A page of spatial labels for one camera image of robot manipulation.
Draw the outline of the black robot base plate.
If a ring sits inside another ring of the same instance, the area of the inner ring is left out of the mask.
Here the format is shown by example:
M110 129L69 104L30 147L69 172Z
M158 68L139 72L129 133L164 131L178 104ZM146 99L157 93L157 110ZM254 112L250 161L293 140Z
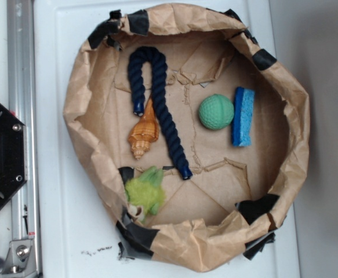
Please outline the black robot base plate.
M0 210L27 181L24 127L0 103Z

